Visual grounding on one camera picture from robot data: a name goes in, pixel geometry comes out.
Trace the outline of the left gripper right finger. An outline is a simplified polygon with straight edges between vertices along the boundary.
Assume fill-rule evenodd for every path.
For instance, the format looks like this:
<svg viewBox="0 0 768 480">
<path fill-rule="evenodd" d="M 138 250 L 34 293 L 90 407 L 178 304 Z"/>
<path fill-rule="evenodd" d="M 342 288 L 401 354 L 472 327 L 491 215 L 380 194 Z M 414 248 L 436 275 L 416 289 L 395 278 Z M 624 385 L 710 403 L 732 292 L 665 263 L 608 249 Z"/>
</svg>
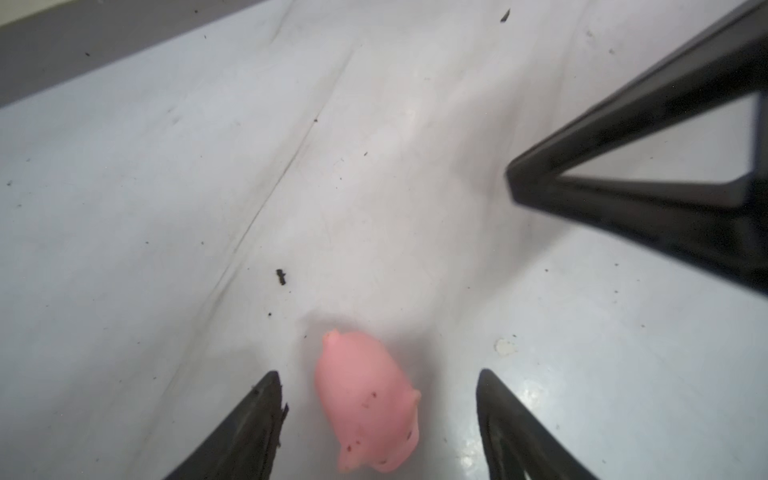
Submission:
<svg viewBox="0 0 768 480">
<path fill-rule="evenodd" d="M 489 369 L 480 372 L 476 404 L 491 480 L 596 480 Z"/>
</svg>

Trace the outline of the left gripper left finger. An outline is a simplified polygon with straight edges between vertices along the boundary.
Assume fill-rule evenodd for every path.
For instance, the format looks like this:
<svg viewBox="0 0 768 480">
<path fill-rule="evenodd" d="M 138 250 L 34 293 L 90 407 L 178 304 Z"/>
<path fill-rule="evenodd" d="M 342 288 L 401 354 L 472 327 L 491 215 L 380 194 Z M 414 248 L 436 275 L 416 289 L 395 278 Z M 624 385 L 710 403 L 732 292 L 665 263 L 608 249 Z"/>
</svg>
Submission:
<svg viewBox="0 0 768 480">
<path fill-rule="evenodd" d="M 167 480 L 268 480 L 289 407 L 268 372 Z"/>
</svg>

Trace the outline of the pink pig toy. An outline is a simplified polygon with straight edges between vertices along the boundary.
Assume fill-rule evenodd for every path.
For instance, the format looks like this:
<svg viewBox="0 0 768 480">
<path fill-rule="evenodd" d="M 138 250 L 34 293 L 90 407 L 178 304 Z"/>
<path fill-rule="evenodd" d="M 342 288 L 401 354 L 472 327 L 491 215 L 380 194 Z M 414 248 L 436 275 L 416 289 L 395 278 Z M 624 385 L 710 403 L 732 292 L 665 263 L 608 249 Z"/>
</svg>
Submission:
<svg viewBox="0 0 768 480">
<path fill-rule="evenodd" d="M 340 445 L 341 472 L 388 473 L 413 454 L 422 395 L 381 341 L 359 331 L 327 332 L 314 385 Z"/>
</svg>

